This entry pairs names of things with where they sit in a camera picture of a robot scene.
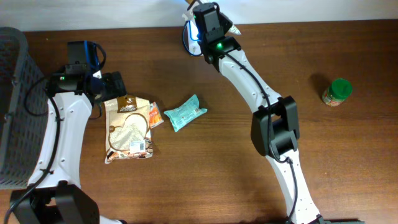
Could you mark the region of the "glutinous rice bag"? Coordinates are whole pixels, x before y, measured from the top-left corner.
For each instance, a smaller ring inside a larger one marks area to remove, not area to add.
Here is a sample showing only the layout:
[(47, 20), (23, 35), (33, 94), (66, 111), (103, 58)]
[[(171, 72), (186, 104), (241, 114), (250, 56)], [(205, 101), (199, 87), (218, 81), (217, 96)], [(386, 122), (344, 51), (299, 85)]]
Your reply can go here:
[(150, 102), (126, 95), (104, 102), (106, 157), (109, 164), (122, 159), (147, 159), (154, 150), (150, 132)]

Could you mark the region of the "orange tissue packet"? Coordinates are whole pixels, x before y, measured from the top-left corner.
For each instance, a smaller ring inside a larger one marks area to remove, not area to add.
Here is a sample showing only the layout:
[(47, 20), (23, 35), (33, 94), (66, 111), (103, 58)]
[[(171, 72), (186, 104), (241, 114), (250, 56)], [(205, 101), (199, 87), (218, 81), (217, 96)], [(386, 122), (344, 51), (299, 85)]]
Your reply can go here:
[(162, 118), (162, 115), (161, 115), (161, 112), (160, 112), (160, 109), (157, 106), (156, 102), (152, 102), (150, 104), (149, 116), (150, 116), (149, 125), (150, 125), (151, 129), (157, 127), (158, 125), (160, 125), (160, 124), (162, 124), (164, 122), (164, 120)]

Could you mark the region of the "teal wipes packet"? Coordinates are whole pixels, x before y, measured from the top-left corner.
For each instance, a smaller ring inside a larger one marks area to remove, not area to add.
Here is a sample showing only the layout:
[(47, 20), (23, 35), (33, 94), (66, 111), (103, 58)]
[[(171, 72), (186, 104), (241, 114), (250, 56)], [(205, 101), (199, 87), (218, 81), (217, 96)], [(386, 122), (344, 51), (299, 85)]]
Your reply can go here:
[(206, 108), (200, 108), (198, 97), (193, 95), (183, 105), (172, 110), (167, 110), (164, 114), (170, 119), (174, 131), (178, 132), (207, 111)]

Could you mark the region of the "green lid jar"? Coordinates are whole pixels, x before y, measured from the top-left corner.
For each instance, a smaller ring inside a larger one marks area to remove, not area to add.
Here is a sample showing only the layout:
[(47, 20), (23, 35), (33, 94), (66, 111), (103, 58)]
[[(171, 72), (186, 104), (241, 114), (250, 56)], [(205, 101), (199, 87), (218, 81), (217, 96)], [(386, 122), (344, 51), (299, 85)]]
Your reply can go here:
[(322, 101), (328, 106), (339, 106), (353, 92), (353, 87), (348, 80), (339, 78), (334, 80), (322, 94)]

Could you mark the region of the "white tube gold cap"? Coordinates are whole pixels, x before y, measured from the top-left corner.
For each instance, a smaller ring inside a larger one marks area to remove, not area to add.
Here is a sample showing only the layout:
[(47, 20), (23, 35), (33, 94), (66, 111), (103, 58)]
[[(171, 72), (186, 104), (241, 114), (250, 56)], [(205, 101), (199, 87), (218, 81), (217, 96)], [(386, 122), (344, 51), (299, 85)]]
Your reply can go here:
[[(185, 21), (190, 22), (191, 25), (197, 26), (197, 25), (196, 25), (196, 22), (195, 22), (195, 19), (194, 19), (193, 8), (194, 8), (195, 6), (200, 5), (200, 4), (209, 3), (209, 2), (213, 2), (213, 1), (210, 1), (210, 0), (185, 0), (185, 2), (188, 3), (188, 8), (187, 8), (187, 10), (182, 14), (182, 17), (183, 17), (183, 19), (184, 19)], [(240, 30), (239, 30), (234, 24), (232, 24), (232, 25), (229, 27), (228, 32), (231, 33), (231, 34), (241, 35)]]

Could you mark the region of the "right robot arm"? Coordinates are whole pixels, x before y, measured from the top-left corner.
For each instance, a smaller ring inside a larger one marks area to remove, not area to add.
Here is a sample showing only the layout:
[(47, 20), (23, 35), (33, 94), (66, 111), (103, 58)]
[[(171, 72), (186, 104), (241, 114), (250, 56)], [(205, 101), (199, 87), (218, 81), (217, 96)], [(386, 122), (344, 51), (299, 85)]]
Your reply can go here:
[(217, 3), (193, 1), (188, 12), (198, 29), (198, 44), (206, 62), (234, 85), (252, 112), (251, 141), (275, 172), (285, 199), (287, 223), (324, 223), (300, 165), (295, 100), (275, 92), (255, 71), (238, 41), (227, 35), (233, 23)]

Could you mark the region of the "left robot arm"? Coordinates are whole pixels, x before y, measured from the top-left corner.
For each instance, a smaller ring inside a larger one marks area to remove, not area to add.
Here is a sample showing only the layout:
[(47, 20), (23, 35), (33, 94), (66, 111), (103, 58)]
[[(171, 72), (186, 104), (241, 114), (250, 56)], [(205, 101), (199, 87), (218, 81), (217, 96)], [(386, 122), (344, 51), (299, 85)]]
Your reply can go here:
[(123, 96), (118, 72), (101, 73), (103, 48), (69, 42), (68, 63), (50, 75), (17, 63), (2, 83), (1, 188), (11, 189), (4, 223), (109, 223), (81, 189), (80, 157), (94, 105)]

